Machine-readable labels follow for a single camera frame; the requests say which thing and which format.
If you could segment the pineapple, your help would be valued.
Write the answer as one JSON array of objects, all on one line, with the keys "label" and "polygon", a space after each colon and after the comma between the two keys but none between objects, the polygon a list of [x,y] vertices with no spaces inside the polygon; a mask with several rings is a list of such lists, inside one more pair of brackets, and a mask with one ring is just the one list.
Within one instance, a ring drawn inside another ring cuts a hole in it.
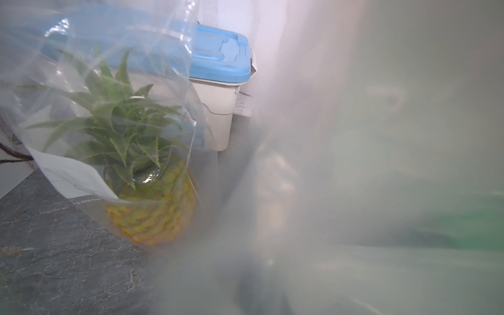
[{"label": "pineapple", "polygon": [[30,124],[30,131],[49,132],[32,157],[61,195],[77,207],[100,211],[130,242],[154,247],[175,241],[197,202],[182,110],[152,99],[151,84],[133,85],[129,50],[116,67],[102,57],[92,66],[71,52],[59,53],[83,80],[83,91],[31,83],[13,93],[21,100],[63,98],[86,115]]}]

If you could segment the zip-top bag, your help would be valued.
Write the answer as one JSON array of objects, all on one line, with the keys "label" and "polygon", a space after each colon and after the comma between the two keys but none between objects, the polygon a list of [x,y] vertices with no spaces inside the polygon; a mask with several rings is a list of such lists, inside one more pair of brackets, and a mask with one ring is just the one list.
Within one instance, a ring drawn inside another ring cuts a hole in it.
[{"label": "zip-top bag", "polygon": [[57,192],[143,247],[201,236],[217,149],[197,1],[2,1],[1,114]]},{"label": "zip-top bag", "polygon": [[154,314],[502,314],[503,2],[308,1]]}]

